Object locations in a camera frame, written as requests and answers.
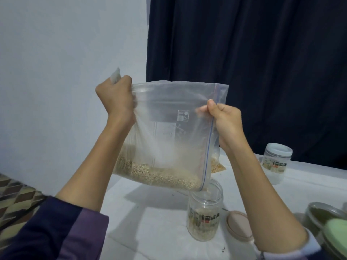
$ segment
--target person's left hand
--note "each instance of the person's left hand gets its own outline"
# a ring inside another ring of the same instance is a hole
[[[107,124],[120,126],[127,132],[136,120],[131,85],[132,78],[125,75],[116,84],[112,84],[111,78],[107,78],[95,88],[109,114]]]

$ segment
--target curtain fold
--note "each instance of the curtain fold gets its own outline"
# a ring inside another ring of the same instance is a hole
[[[347,0],[151,0],[146,80],[230,85],[255,153],[347,168]]]

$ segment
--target light green lid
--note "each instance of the light green lid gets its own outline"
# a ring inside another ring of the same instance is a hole
[[[338,252],[347,257],[347,220],[328,221],[324,226],[323,234]]]

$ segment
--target white sleeve cuff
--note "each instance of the white sleeve cuff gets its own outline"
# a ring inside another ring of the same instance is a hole
[[[314,253],[318,252],[319,250],[321,250],[321,247],[320,247],[319,243],[317,242],[317,240],[315,239],[315,237],[313,236],[313,234],[307,229],[306,229],[306,231],[309,235],[309,240],[304,245],[304,247],[302,247],[299,250],[285,253],[285,254],[272,254],[272,253],[261,252],[258,250],[257,246],[254,243],[252,243],[254,250],[255,250],[255,254],[257,256],[257,259],[266,259],[266,260],[301,259],[303,257],[307,257],[307,256],[314,254]]]

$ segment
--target sleeve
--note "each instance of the sleeve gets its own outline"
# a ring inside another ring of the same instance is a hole
[[[109,218],[48,197],[0,260],[99,259]]]
[[[322,251],[319,243],[313,236],[313,234],[306,230],[309,235],[309,240],[299,250],[285,253],[285,254],[272,254],[261,252],[257,246],[253,243],[255,254],[258,260],[324,260],[327,259],[325,253]]]

